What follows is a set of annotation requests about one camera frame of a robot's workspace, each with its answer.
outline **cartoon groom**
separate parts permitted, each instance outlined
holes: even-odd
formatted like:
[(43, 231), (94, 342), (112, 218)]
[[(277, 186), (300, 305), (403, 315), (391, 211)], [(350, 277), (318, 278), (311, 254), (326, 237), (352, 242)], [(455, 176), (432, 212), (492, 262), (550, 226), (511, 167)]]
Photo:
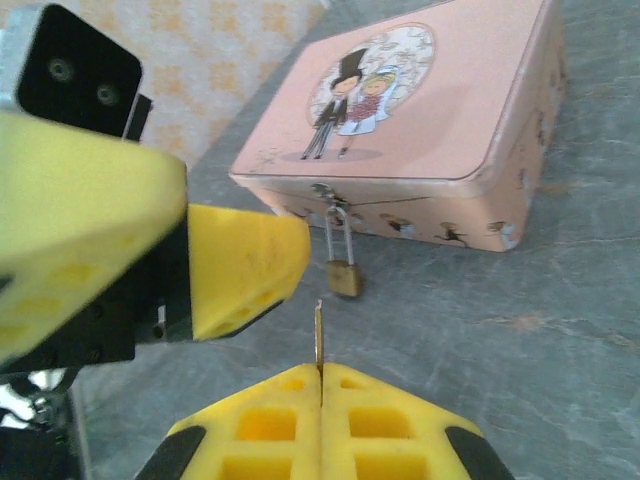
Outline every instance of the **cartoon groom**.
[(304, 151), (302, 160), (309, 158), (309, 155), (313, 152), (315, 152), (315, 159), (322, 158), (322, 155), (324, 155), (327, 149), (327, 145), (329, 145), (331, 133), (334, 128), (341, 126), (346, 121), (347, 99), (349, 93), (352, 92), (362, 80), (360, 61), (366, 51), (367, 49), (363, 48), (350, 53), (340, 60), (340, 75), (331, 82), (331, 94), (333, 98), (313, 125), (316, 133)]

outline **patterned wallpaper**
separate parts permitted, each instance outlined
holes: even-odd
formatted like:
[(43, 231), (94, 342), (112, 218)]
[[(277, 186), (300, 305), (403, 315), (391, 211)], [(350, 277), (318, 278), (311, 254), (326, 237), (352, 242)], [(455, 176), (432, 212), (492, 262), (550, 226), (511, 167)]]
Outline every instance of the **patterned wallpaper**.
[[(8, 11), (27, 0), (2, 0)], [(143, 142), (195, 165), (322, 17), (320, 0), (58, 0), (136, 54), (154, 100)]]

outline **pink tin box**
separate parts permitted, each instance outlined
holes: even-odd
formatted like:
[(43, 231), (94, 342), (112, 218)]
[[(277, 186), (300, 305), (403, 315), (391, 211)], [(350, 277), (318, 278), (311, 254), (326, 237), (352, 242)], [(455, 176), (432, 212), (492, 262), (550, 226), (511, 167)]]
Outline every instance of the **pink tin box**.
[(356, 232), (509, 250), (566, 86), (559, 1), (453, 0), (307, 47), (230, 174), (311, 225), (322, 183)]

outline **gray marble floor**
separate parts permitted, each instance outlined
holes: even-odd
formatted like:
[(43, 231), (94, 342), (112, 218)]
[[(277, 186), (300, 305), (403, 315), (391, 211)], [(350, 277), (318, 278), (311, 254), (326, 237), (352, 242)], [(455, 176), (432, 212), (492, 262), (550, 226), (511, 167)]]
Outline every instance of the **gray marble floor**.
[[(341, 4), (306, 41), (426, 3)], [(314, 231), (294, 299), (239, 337), (84, 372), (96, 480), (130, 478), (176, 420), (310, 361), (319, 297), (330, 360), (475, 421), (518, 479), (640, 478), (640, 4), (563, 9), (572, 83), (524, 242), (358, 236), (367, 293), (344, 301), (326, 294)], [(297, 52), (193, 170), (193, 201), (264, 210), (227, 169)]]

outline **cartoon bride and groom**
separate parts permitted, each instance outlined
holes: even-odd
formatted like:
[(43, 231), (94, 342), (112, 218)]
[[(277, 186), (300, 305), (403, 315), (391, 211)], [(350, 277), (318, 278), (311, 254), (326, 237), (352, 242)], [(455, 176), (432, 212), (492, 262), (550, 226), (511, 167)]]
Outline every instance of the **cartoon bride and groom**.
[[(314, 152), (315, 159), (322, 158), (334, 130), (337, 130), (338, 135), (346, 137), (338, 154), (342, 158), (353, 145), (356, 136), (373, 132), (377, 122), (389, 118), (385, 109), (398, 86), (399, 69), (386, 65), (362, 80), (364, 73), (360, 68), (360, 61), (366, 51), (366, 48), (355, 51), (340, 60), (340, 75), (331, 82), (332, 99), (314, 123), (316, 133), (304, 151), (302, 160), (306, 160)], [(349, 94), (360, 84), (356, 102), (349, 106)]]

